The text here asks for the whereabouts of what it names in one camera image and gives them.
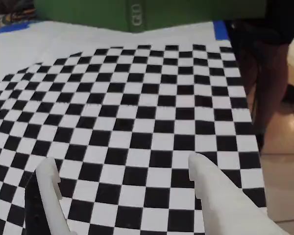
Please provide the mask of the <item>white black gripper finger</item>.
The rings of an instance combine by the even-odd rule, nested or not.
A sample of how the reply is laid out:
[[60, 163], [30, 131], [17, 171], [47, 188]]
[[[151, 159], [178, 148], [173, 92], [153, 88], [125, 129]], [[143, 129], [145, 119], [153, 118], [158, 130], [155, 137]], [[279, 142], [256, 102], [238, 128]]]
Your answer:
[[24, 193], [27, 235], [70, 235], [59, 189], [61, 182], [55, 159], [44, 159], [30, 177]]

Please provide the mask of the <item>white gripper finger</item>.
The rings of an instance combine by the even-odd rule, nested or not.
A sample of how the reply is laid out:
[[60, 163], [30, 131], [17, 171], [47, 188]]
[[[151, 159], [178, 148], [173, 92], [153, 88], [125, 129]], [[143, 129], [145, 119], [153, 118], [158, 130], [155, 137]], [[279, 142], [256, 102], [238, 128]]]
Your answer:
[[201, 200], [205, 234], [286, 234], [207, 157], [192, 153], [188, 165], [196, 198]]

